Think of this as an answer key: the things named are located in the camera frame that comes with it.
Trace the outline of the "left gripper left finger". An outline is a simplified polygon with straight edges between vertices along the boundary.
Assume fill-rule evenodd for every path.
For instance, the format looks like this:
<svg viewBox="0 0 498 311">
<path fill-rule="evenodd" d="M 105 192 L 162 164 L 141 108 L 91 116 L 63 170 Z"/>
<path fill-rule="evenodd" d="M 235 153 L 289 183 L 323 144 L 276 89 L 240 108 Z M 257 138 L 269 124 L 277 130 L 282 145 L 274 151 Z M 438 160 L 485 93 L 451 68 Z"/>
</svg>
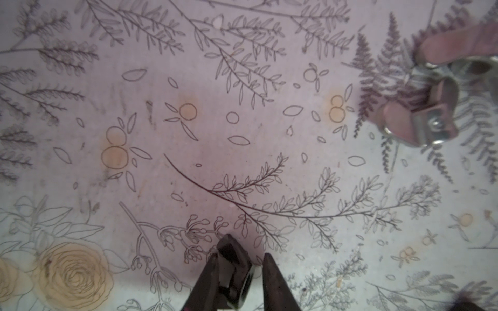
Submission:
<svg viewBox="0 0 498 311">
<path fill-rule="evenodd" d="M 219 294 L 219 259 L 216 253 L 208 259 L 182 311 L 217 310 Z"/>
</svg>

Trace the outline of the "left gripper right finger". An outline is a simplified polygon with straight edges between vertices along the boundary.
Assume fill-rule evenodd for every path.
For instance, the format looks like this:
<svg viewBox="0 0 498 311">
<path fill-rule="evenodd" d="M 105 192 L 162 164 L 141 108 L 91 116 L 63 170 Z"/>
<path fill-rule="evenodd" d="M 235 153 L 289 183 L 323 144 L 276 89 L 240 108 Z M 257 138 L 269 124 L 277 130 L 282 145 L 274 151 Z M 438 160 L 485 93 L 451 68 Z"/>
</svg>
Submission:
<svg viewBox="0 0 498 311">
<path fill-rule="evenodd" d="M 273 256 L 263 258 L 264 311 L 301 311 Z"/>
</svg>

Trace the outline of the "black clip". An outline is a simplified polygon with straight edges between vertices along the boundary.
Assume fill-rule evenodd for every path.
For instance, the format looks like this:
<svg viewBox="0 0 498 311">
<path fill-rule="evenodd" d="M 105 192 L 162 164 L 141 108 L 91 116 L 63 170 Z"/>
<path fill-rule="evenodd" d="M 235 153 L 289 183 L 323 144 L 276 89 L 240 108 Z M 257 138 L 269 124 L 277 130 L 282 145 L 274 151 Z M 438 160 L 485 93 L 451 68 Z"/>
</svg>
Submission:
<svg viewBox="0 0 498 311">
<path fill-rule="evenodd" d="M 244 305 L 255 267 L 245 248 L 230 234 L 217 244 L 219 262 L 218 309 L 240 309 Z"/>
</svg>

